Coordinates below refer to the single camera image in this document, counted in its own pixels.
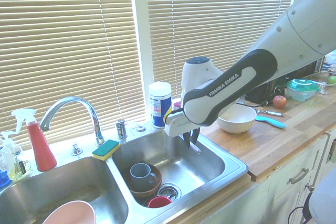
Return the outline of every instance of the butcher block counter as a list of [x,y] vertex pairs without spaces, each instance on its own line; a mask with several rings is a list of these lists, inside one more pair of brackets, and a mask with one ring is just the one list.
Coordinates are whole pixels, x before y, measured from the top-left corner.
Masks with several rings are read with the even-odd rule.
[[249,172],[219,192],[169,223],[190,223],[226,198],[235,197],[267,179],[279,164],[308,146],[324,132],[336,126],[336,94],[314,94],[306,101],[295,101],[285,94],[287,104],[282,109],[274,106],[258,107],[262,111],[276,111],[284,117],[260,114],[286,125],[279,129],[265,122],[255,122],[245,133],[231,134],[215,122],[201,128],[201,134],[230,152],[245,164]]

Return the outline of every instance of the green lid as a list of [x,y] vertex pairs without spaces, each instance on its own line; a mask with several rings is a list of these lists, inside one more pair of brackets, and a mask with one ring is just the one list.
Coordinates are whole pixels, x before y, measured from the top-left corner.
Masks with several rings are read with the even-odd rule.
[[315,83],[305,79],[294,79],[287,82],[286,85],[287,87],[298,91],[320,91],[319,87]]

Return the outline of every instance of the yellow green sponge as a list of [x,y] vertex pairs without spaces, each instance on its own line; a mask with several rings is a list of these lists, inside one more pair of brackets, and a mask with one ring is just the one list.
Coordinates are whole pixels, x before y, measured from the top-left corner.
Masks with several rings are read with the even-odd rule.
[[119,142],[114,140],[107,140],[101,146],[99,146],[94,152],[92,152],[92,157],[106,160],[109,156],[113,154],[120,147]]

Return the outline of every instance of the cabinet handle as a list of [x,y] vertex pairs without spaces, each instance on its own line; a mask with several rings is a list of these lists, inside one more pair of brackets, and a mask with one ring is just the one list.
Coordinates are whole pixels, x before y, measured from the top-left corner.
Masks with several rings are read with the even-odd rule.
[[295,183],[297,183],[297,182],[299,182],[300,180],[302,180],[307,174],[308,174],[308,172],[309,172],[309,169],[307,168],[307,169],[305,169],[305,168],[302,168],[302,170],[301,170],[302,172],[303,172],[303,174],[300,176],[300,177],[298,177],[298,178],[290,178],[289,179],[289,181],[290,181],[290,183],[293,185],[293,184],[295,184]]

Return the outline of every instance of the gray mug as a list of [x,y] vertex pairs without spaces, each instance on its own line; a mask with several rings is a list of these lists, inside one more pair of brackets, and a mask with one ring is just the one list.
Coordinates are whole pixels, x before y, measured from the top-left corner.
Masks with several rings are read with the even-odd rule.
[[156,175],[151,173],[148,164],[137,163],[131,167],[131,180],[135,191],[148,191],[150,185],[156,181]]

